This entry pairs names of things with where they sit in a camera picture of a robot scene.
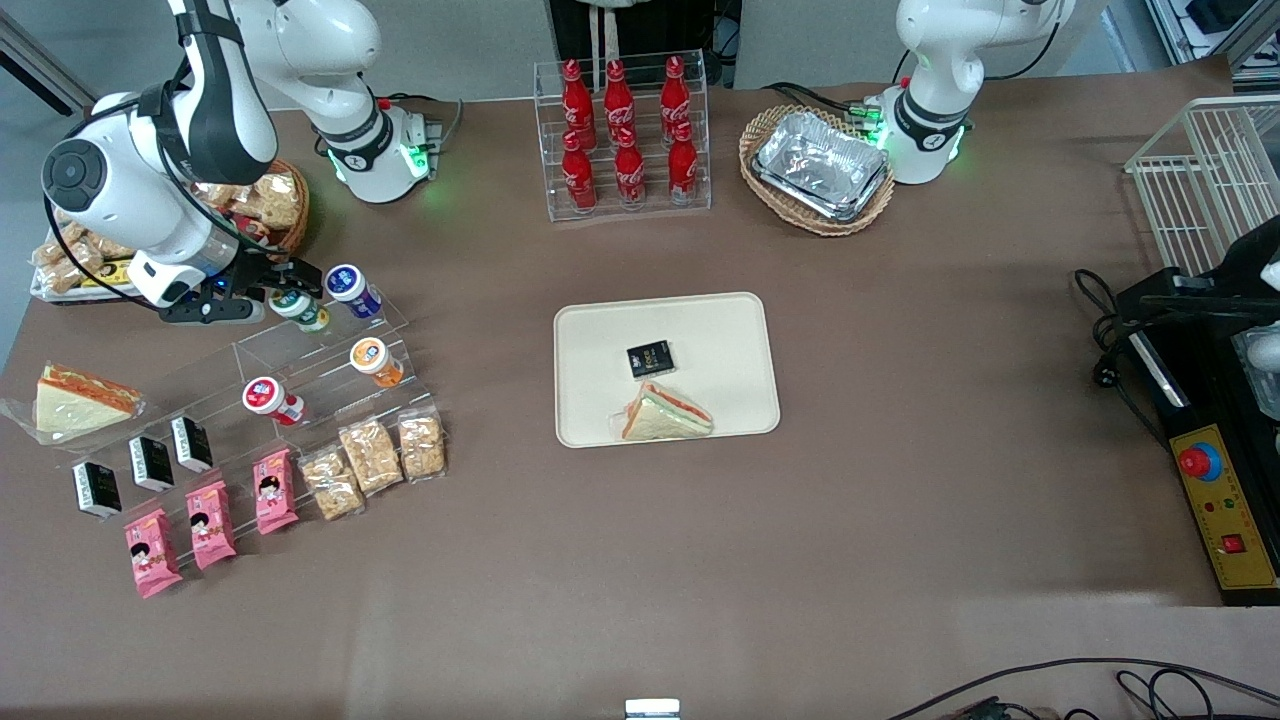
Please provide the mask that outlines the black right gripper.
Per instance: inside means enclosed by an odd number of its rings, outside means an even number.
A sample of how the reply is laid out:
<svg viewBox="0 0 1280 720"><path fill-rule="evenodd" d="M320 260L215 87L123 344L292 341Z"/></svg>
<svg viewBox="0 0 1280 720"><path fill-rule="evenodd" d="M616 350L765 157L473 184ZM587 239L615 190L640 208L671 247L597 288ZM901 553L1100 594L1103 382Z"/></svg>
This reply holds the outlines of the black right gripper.
<svg viewBox="0 0 1280 720"><path fill-rule="evenodd" d="M256 324L265 307L284 314L292 305L291 291L323 293L323 278L319 268L298 259L230 266L212 277L193 266L159 266L157 314L173 325Z"/></svg>

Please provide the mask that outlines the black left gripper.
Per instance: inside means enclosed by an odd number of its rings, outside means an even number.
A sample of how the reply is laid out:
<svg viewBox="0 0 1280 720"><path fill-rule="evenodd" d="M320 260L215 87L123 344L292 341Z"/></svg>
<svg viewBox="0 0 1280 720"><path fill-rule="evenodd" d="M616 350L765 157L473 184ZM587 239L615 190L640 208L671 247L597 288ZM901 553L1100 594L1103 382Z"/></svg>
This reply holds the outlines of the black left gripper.
<svg viewBox="0 0 1280 720"><path fill-rule="evenodd" d="M1162 272L1156 292L1140 296L1140 316L1222 318L1276 322L1279 218L1274 217L1230 245L1219 265L1198 275L1174 266Z"/></svg>

